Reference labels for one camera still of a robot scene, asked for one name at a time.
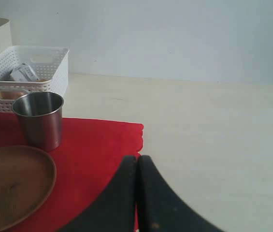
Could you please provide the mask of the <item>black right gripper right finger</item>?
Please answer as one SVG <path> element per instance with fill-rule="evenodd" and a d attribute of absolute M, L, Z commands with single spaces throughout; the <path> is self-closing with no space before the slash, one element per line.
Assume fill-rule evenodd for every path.
<path fill-rule="evenodd" d="M 150 156 L 138 158 L 136 204 L 141 232 L 222 231 L 180 199 Z"/>

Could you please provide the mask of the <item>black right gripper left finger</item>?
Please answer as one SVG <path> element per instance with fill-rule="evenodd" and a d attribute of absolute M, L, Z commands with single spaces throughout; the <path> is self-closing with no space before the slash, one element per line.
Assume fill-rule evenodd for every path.
<path fill-rule="evenodd" d="M 125 156 L 113 178 L 88 208 L 59 232 L 133 232 L 137 159 Z"/>

